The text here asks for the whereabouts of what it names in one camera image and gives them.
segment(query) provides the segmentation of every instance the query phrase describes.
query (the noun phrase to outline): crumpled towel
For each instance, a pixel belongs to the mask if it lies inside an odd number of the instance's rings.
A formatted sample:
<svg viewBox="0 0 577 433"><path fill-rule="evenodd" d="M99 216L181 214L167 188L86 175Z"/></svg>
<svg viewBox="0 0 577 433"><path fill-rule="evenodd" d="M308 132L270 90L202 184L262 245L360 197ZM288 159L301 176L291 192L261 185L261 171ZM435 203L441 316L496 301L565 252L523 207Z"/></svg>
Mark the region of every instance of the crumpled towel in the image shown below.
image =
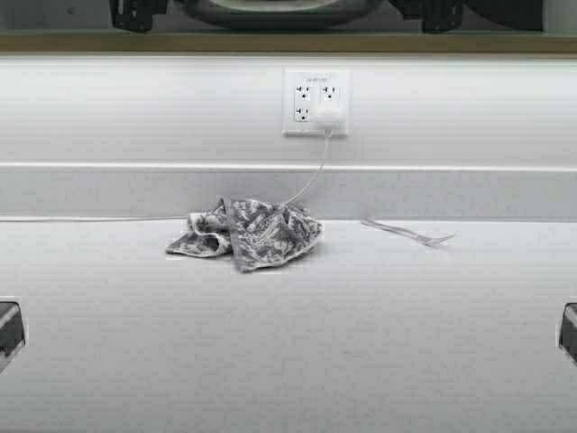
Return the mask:
<svg viewBox="0 0 577 433"><path fill-rule="evenodd" d="M188 217L189 232L167 253L193 257L234 254L242 272L281 266L310 251L323 225L292 205L258 200L221 199L212 212Z"/></svg>

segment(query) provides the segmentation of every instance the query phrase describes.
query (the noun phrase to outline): electrical outlet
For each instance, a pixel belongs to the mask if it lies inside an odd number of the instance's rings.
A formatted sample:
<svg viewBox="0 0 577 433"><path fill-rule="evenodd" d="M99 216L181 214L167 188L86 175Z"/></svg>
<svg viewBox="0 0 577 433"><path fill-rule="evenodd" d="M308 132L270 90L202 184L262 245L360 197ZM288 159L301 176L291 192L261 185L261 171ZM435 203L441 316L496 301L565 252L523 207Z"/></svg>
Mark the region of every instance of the electrical outlet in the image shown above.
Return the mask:
<svg viewBox="0 0 577 433"><path fill-rule="evenodd" d="M310 108L297 108L295 110L295 122L310 122Z"/></svg>
<svg viewBox="0 0 577 433"><path fill-rule="evenodd" d="M295 87L295 105L298 103L310 102L310 86L307 83L300 83Z"/></svg>
<svg viewBox="0 0 577 433"><path fill-rule="evenodd" d="M285 70L283 94L283 133L320 135L325 131L315 124L315 112L336 108L344 117L341 129L333 135L348 134L350 74L348 70Z"/></svg>
<svg viewBox="0 0 577 433"><path fill-rule="evenodd" d="M328 105L339 104L339 87L335 83L327 83L321 86L321 103Z"/></svg>

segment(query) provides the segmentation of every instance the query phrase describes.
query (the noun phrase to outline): fork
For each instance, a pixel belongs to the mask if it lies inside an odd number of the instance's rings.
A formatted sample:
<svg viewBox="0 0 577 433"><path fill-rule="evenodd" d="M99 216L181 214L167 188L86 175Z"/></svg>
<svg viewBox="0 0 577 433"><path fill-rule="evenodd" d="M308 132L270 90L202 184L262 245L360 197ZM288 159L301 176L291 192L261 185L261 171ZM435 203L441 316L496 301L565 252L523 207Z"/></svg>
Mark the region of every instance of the fork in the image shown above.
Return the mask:
<svg viewBox="0 0 577 433"><path fill-rule="evenodd" d="M365 224L366 226L378 228L379 230L386 230L388 232L395 233L397 235L409 237L409 238L413 239L414 241L419 242L420 244L422 244L424 246L437 246L437 245L442 244L443 242L448 241L449 239L452 239L455 237L455 235L448 235L448 236L443 236L443 237L423 236L423 235L420 235L419 233L413 232L412 230L408 230L407 228L387 226L385 224L377 223L376 221L373 221L371 219L364 219L361 221L361 223Z"/></svg>

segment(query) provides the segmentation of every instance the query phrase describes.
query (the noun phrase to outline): wooden trim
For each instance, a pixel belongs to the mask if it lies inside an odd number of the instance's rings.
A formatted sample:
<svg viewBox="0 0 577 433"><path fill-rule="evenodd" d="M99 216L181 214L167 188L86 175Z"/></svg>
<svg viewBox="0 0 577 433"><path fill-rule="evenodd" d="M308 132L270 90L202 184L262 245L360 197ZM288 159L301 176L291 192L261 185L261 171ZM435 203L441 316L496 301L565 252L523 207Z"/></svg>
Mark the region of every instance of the wooden trim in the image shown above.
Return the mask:
<svg viewBox="0 0 577 433"><path fill-rule="evenodd" d="M505 53L577 55L577 37L527 34L46 33L0 35L1 53Z"/></svg>

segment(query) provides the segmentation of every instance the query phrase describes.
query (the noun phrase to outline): countertop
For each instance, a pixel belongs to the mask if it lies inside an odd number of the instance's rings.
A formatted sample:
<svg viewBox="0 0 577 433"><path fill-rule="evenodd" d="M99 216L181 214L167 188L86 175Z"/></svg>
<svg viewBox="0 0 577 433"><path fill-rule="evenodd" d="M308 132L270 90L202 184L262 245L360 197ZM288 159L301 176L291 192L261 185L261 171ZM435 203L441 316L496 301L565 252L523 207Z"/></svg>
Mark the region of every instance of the countertop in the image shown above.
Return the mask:
<svg viewBox="0 0 577 433"><path fill-rule="evenodd" d="M574 431L577 225L353 221L290 265L167 256L184 221L0 223L28 345L0 431Z"/></svg>

